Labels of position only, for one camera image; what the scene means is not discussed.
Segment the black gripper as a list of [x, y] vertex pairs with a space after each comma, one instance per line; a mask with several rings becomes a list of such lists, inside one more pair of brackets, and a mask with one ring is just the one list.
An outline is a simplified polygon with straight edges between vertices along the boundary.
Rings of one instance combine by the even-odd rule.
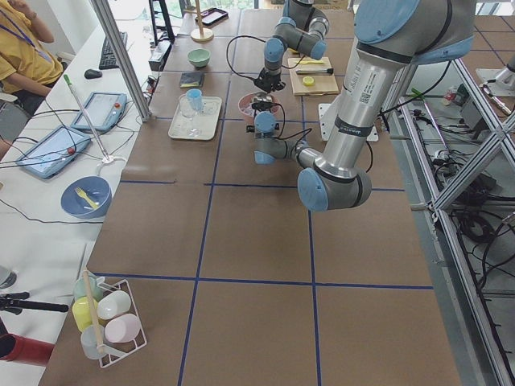
[[250, 107], [252, 108], [254, 115], [261, 112], [276, 114], [280, 110], [278, 103], [268, 101], [254, 101], [250, 104]]
[[285, 83], [281, 80], [281, 72], [271, 72], [263, 68], [258, 77], [253, 80], [253, 84], [263, 92], [276, 92], [285, 88]]

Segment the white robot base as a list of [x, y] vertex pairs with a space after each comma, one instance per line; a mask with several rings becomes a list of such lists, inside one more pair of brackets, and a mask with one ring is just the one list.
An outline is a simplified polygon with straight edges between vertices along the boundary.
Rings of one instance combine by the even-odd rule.
[[[321, 138], [324, 142], [327, 142], [330, 138], [334, 120], [336, 117], [336, 110], [329, 103], [322, 103], [318, 105], [319, 114], [319, 127]], [[368, 142], [378, 142], [379, 135], [375, 127], [372, 128], [370, 134], [367, 137]]]

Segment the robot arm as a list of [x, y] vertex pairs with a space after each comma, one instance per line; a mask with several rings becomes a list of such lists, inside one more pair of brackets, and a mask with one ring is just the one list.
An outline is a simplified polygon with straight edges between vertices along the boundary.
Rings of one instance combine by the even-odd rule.
[[473, 1], [363, 1], [354, 18], [355, 43], [344, 88], [328, 110], [331, 132], [323, 151], [273, 134], [271, 112], [254, 118], [258, 164], [292, 158], [301, 167], [299, 198], [311, 211], [357, 207], [372, 184], [356, 160], [397, 72], [409, 64], [457, 59], [472, 47]]
[[313, 1], [285, 1], [282, 17], [264, 48], [264, 68], [253, 80], [264, 92], [280, 91], [282, 59], [291, 48], [301, 55], [320, 60], [327, 48], [325, 36], [330, 24], [324, 12], [313, 6]]

